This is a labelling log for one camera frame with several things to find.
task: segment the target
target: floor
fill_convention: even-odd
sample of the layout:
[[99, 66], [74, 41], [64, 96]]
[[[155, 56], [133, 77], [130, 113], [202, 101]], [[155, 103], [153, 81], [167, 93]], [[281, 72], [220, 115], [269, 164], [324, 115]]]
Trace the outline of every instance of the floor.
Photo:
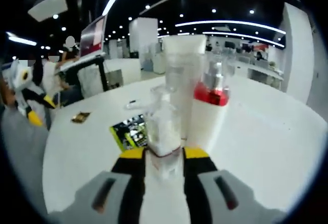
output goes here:
[[141, 71], [141, 80], [153, 79], [156, 77], [164, 76], [165, 74], [155, 74], [154, 72]]

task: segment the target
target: table surface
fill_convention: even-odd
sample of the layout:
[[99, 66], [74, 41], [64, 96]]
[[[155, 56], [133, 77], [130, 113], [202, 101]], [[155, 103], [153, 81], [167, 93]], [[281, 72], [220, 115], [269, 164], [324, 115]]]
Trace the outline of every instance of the table surface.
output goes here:
[[[102, 171], [110, 171], [120, 149], [109, 127], [138, 115], [125, 110], [132, 100], [150, 101], [158, 77], [82, 100], [58, 111], [44, 156], [43, 190], [48, 213], [62, 211]], [[290, 210], [321, 163], [327, 123], [301, 102], [267, 85], [234, 76], [230, 107], [214, 149], [218, 169], [227, 170], [269, 209]], [[71, 123], [91, 112], [84, 124]]]
[[267, 74], [269, 76], [275, 77], [279, 80], [283, 80], [283, 78], [278, 73], [276, 73], [274, 70], [265, 69], [265, 68], [262, 68], [262, 67], [259, 67], [259, 66], [253, 65], [253, 64], [247, 64], [247, 63], [243, 63], [243, 62], [236, 60], [235, 67], [237, 67], [237, 66], [253, 69], [253, 70], [259, 71], [261, 73]]

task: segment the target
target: white robot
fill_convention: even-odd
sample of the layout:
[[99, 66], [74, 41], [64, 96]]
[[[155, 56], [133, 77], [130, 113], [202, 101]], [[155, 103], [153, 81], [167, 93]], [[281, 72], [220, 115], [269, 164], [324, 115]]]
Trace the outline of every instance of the white robot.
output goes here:
[[43, 126], [41, 119], [28, 105], [27, 100], [35, 100], [47, 108], [55, 109], [56, 105], [51, 98], [33, 81], [32, 68], [26, 64], [20, 63], [18, 59], [14, 60], [10, 67], [10, 77], [8, 85], [15, 92], [17, 108], [20, 113], [37, 126]]

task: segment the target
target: white pillar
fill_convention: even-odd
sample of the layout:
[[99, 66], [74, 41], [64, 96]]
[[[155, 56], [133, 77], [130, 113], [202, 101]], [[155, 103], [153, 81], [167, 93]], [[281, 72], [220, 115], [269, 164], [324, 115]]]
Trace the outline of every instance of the white pillar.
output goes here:
[[308, 15], [285, 3], [286, 31], [284, 81], [281, 90], [306, 104], [314, 71], [314, 48]]
[[118, 58], [117, 40], [115, 39], [111, 39], [109, 41], [109, 58], [110, 59]]
[[151, 45], [158, 43], [158, 20], [139, 17], [129, 25], [130, 52], [138, 52], [140, 63], [144, 61], [145, 53]]

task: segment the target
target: white wall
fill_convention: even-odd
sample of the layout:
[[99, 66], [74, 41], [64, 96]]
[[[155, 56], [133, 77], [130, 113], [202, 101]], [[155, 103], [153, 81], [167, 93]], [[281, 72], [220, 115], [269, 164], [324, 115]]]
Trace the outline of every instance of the white wall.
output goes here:
[[275, 62], [276, 68], [283, 71], [284, 67], [284, 50], [280, 50], [276, 47], [269, 46], [268, 48], [268, 61]]
[[110, 59], [118, 58], [118, 48], [117, 48], [116, 39], [111, 39], [109, 41], [109, 58]]
[[145, 53], [150, 46], [158, 43], [158, 20], [155, 18], [139, 17], [129, 25], [130, 51], [139, 52], [140, 62], [143, 63]]
[[328, 56], [320, 33], [313, 34], [314, 73], [307, 105], [328, 122]]
[[218, 37], [218, 36], [210, 36], [209, 38], [212, 47], [215, 47], [216, 42], [219, 42], [220, 46], [224, 47], [226, 41], [233, 42], [236, 44], [236, 46], [239, 46], [240, 44], [249, 44], [249, 40], [238, 39], [238, 38]]
[[138, 21], [133, 20], [129, 24], [129, 33], [130, 33], [130, 52], [138, 51], [139, 40], [138, 40]]
[[287, 3], [283, 17], [286, 30], [286, 61], [281, 89], [306, 104], [314, 70], [314, 48], [309, 17], [304, 11]]

